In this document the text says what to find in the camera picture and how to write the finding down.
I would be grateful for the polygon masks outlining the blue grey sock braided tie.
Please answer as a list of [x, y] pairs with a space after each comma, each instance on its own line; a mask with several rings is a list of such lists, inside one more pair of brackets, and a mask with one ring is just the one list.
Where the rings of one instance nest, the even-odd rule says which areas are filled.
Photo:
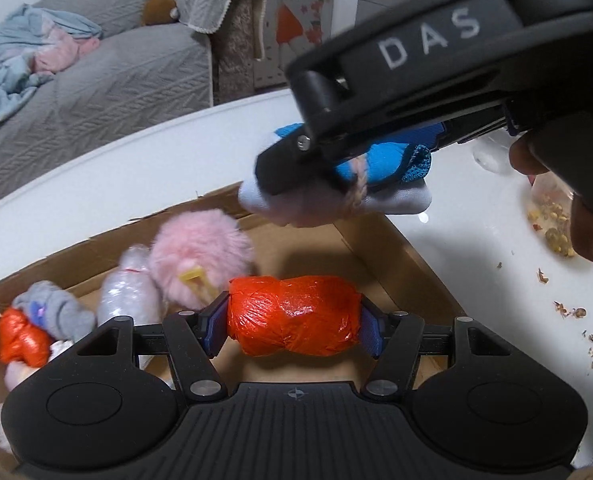
[[289, 192], [270, 195], [261, 190], [254, 174], [241, 184], [238, 200], [253, 214], [277, 226], [313, 228], [362, 214], [420, 214], [432, 202], [424, 178], [432, 156], [420, 144], [398, 140], [372, 144], [367, 153], [334, 168], [345, 191], [319, 178]]

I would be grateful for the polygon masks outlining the clear plastic bag bundle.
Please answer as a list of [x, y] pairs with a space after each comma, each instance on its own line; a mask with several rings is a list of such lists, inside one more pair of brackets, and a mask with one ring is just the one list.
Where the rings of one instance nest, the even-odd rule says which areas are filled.
[[123, 252], [100, 288], [98, 325], [117, 316], [130, 316], [136, 326], [162, 322], [164, 302], [151, 276], [149, 258], [150, 249], [142, 244]]

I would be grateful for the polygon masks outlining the pink fluffy pom-pom toy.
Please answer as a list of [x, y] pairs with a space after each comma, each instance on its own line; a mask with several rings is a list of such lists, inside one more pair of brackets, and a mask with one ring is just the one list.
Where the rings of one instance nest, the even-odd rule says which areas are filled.
[[252, 240], [220, 209], [177, 214], [159, 228], [151, 245], [150, 273], [167, 300], [200, 311], [248, 275]]

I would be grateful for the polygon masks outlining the large orange plastic bag roll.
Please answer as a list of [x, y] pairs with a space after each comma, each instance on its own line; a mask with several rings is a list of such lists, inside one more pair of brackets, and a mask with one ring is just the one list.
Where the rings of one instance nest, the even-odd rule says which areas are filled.
[[336, 356], [359, 344], [362, 294], [335, 275], [234, 278], [228, 335], [248, 356]]

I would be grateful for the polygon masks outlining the grey sock with blue bow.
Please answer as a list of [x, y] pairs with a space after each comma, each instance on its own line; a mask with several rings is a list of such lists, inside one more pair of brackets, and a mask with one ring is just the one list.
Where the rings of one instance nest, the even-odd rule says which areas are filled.
[[12, 300], [30, 322], [57, 340], [79, 341], [97, 327], [94, 311], [50, 281], [36, 282]]

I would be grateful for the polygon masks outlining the small orange plastic bag ball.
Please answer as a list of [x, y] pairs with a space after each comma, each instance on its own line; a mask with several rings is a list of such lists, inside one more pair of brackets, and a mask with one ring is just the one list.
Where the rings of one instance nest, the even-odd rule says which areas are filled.
[[20, 361], [42, 367], [50, 358], [51, 338], [30, 322], [18, 309], [8, 308], [0, 317], [0, 360], [5, 364]]

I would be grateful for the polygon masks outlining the white cloth purple fuzzy band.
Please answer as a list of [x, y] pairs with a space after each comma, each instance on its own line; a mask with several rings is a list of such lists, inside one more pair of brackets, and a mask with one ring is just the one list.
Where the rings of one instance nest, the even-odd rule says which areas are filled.
[[55, 358], [60, 356], [60, 354], [62, 354], [66, 350], [69, 350], [69, 348], [71, 348], [72, 345], [73, 343], [70, 340], [56, 340], [55, 342], [50, 344], [49, 361], [54, 360]]

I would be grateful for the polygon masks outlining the pink towel roll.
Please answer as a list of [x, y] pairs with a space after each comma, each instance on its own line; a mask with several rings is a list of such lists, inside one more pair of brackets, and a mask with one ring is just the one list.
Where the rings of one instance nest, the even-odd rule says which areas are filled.
[[38, 371], [38, 367], [32, 367], [22, 361], [10, 362], [5, 371], [4, 382], [8, 391], [12, 391], [25, 379]]

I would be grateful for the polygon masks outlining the white striped cloth beige tie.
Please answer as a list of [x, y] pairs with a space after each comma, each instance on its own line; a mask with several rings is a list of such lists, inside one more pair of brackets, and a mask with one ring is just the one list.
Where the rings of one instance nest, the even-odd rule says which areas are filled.
[[10, 448], [10, 443], [8, 441], [8, 438], [6, 436], [4, 427], [2, 426], [2, 421], [1, 421], [1, 413], [2, 413], [2, 403], [0, 403], [0, 449], [3, 450], [6, 453], [11, 454], [11, 448]]

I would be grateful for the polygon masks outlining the clear plastic cup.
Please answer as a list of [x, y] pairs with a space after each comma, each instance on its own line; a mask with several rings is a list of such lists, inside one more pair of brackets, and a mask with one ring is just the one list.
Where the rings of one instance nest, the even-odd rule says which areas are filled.
[[513, 137], [499, 129], [476, 139], [472, 145], [472, 156], [479, 166], [493, 174], [510, 174], [509, 150], [512, 143]]

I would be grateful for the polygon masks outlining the clear bowl of snacks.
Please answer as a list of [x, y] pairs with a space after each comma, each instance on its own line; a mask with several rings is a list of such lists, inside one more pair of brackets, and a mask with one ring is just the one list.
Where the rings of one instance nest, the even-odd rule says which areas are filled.
[[528, 223], [554, 255], [566, 259], [574, 258], [576, 252], [571, 241], [571, 189], [553, 174], [530, 176], [528, 180], [531, 184], [526, 201]]

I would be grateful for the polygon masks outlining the grey sofa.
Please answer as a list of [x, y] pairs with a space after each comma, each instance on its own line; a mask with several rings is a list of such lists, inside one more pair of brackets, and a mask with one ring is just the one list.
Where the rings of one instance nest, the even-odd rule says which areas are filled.
[[232, 0], [211, 35], [177, 21], [142, 26], [147, 0], [0, 0], [83, 15], [101, 44], [42, 84], [0, 125], [0, 200], [96, 148], [169, 120], [252, 96], [265, 0]]

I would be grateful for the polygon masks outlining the brown plush toy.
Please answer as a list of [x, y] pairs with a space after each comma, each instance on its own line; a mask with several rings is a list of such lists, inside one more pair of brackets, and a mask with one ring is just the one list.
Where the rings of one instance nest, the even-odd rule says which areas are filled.
[[176, 23], [179, 11], [175, 0], [147, 0], [141, 13], [141, 25], [165, 25]]

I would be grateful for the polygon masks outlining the pink garment on sofa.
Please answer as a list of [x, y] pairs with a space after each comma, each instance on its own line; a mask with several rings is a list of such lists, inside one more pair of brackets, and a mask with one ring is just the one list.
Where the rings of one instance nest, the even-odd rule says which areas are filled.
[[64, 29], [54, 26], [46, 38], [46, 44], [39, 47], [33, 54], [33, 72], [38, 74], [62, 72], [83, 56], [96, 50], [100, 44], [99, 38], [76, 39]]

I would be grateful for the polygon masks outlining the light blue blanket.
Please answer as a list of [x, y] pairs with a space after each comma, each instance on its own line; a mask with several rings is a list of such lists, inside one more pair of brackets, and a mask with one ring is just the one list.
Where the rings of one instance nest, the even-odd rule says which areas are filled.
[[96, 37], [102, 28], [83, 15], [24, 4], [0, 24], [0, 125], [16, 114], [55, 74], [34, 73], [34, 52], [58, 26], [76, 39]]

